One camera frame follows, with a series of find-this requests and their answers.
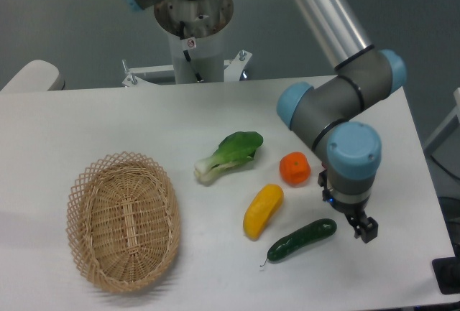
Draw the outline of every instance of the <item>bolt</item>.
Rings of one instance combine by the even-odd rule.
[[[126,60],[121,60],[121,63],[123,64],[123,69],[124,69],[125,74],[128,74],[129,73],[129,68],[128,68],[128,65],[127,65],[127,61]]]
[[[247,53],[246,53],[244,50],[241,50],[241,51],[239,52],[239,60],[240,60],[240,61],[244,61],[244,60],[245,60],[244,57],[245,57],[246,55],[247,55]]]
[[[136,79],[136,76],[134,75],[134,73],[131,73],[131,83],[133,85],[137,85],[137,79]]]

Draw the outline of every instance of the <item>white chair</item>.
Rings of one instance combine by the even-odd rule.
[[[0,90],[5,93],[43,92],[46,90],[62,90],[65,81],[59,70],[51,63],[35,60],[25,65]]]

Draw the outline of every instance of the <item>metal bracket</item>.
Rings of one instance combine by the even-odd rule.
[[[459,127],[460,122],[460,88],[454,92],[457,106],[445,117],[423,145],[425,156],[429,157]]]
[[[249,60],[251,60],[252,53],[241,50],[238,55],[230,61],[230,64],[224,71],[224,82],[235,82],[241,79],[247,80],[247,74],[244,72]]]
[[[224,81],[235,82],[247,80],[248,75],[244,70],[248,62],[251,60],[252,53],[241,50],[233,60],[224,60]],[[153,67],[128,68],[126,60],[121,61],[125,73],[123,85],[126,87],[137,86],[140,83],[150,85],[166,84],[171,78],[174,78],[173,65],[158,65]],[[151,83],[145,79],[155,79],[156,82]]]

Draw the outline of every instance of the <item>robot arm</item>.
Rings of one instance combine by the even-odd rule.
[[[338,75],[315,90],[307,83],[291,86],[277,112],[326,165],[318,179],[323,200],[367,243],[377,236],[377,222],[364,208],[382,144],[372,127],[349,120],[405,83],[404,62],[390,50],[374,49],[345,0],[295,1]]]
[[[227,14],[219,11],[227,8],[219,1],[161,2],[155,6],[155,15],[170,34],[176,31],[177,36],[187,37],[185,26],[189,36],[207,37],[225,27],[231,18],[231,0],[227,1],[231,9]],[[295,2],[338,75],[317,89],[307,83],[292,85],[281,95],[277,112],[326,165],[318,180],[324,188],[323,199],[343,213],[355,237],[367,243],[377,236],[377,222],[367,217],[364,208],[380,165],[382,144],[373,128],[349,120],[405,83],[404,62],[392,51],[374,49],[345,0]],[[219,61],[209,59],[207,65],[223,65],[223,58]]]

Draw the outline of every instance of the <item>plastic vegetable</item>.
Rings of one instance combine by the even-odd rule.
[[[263,141],[255,131],[237,131],[227,136],[213,155],[195,163],[195,176],[200,182],[210,182],[222,172],[254,160]]]
[[[301,152],[289,153],[280,160],[280,174],[291,185],[299,184],[310,177],[311,167]]]
[[[276,184],[267,184],[257,193],[244,214],[243,229],[246,236],[253,241],[260,237],[268,220],[282,205],[283,198],[284,192]]]
[[[332,219],[320,219],[292,232],[272,245],[268,250],[269,261],[279,261],[291,255],[298,249],[322,241],[332,236],[337,229],[337,224]]]

